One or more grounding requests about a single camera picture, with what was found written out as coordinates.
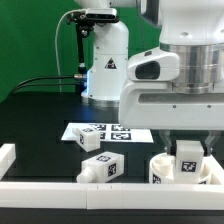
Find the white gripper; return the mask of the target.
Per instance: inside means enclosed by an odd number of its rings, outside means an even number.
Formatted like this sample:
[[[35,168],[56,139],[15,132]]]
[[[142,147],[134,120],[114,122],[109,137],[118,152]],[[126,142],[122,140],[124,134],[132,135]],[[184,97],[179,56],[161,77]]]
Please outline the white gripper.
[[[178,94],[167,83],[127,81],[119,104],[119,123],[125,128],[160,130],[168,155],[176,155],[169,130],[210,130],[203,142],[210,156],[224,130],[224,94]]]

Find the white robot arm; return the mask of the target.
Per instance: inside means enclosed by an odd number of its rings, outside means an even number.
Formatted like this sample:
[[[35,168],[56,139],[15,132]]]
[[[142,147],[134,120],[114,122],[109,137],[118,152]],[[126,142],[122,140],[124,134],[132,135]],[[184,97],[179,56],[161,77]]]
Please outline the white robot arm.
[[[128,61],[119,105],[127,128],[205,130],[206,153],[224,131],[224,0],[137,0],[149,49]]]

